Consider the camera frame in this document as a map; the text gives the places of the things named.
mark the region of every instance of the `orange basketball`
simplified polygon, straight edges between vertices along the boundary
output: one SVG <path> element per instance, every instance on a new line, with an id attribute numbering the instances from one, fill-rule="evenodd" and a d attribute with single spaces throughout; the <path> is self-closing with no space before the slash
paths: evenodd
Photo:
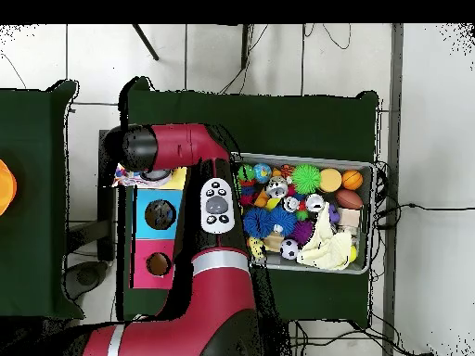
<path id="1" fill-rule="evenodd" d="M 359 171 L 346 171 L 341 176 L 341 182 L 346 189 L 355 190 L 363 184 L 363 176 Z"/>

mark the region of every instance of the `pink panel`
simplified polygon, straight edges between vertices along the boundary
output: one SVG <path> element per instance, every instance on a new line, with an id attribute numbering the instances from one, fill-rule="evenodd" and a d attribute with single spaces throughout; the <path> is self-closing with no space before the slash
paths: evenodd
<path id="1" fill-rule="evenodd" d="M 148 272 L 147 258 L 154 252 L 162 252 L 173 261 L 174 240 L 136 240 L 134 263 L 134 288 L 170 289 L 173 283 L 173 266 L 162 277 Z"/>

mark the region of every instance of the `blue panel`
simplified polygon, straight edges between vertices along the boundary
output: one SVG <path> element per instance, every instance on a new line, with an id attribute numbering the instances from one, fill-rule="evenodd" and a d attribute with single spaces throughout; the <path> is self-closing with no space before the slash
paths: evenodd
<path id="1" fill-rule="evenodd" d="M 182 200 L 182 191 L 178 190 L 149 190 L 138 189 L 137 190 L 137 203 L 136 203 L 136 239 L 159 239 L 170 240 L 174 239 L 176 232 L 176 222 L 178 221 L 178 213 L 180 211 L 180 202 Z M 145 221 L 145 210 L 150 202 L 157 199 L 163 199 L 170 202 L 176 210 L 176 220 L 172 226 L 165 230 L 158 230 L 148 226 Z"/>

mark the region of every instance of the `round hole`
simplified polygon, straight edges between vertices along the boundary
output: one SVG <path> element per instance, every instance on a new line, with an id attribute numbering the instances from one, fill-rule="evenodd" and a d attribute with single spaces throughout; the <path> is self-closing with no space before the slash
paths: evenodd
<path id="1" fill-rule="evenodd" d="M 153 229 L 168 229 L 175 220 L 176 210 L 168 200 L 154 200 L 145 209 L 145 221 Z"/>
<path id="2" fill-rule="evenodd" d="M 147 258 L 147 270 L 153 275 L 165 275 L 171 268 L 172 262 L 161 252 L 154 252 Z"/>

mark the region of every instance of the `remote button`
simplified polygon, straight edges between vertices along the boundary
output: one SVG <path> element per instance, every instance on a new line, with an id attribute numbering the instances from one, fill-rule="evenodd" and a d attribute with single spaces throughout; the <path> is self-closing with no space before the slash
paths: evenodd
<path id="1" fill-rule="evenodd" d="M 228 210 L 228 205 L 223 197 L 214 196 L 206 201 L 206 211 L 210 214 L 223 214 Z"/>

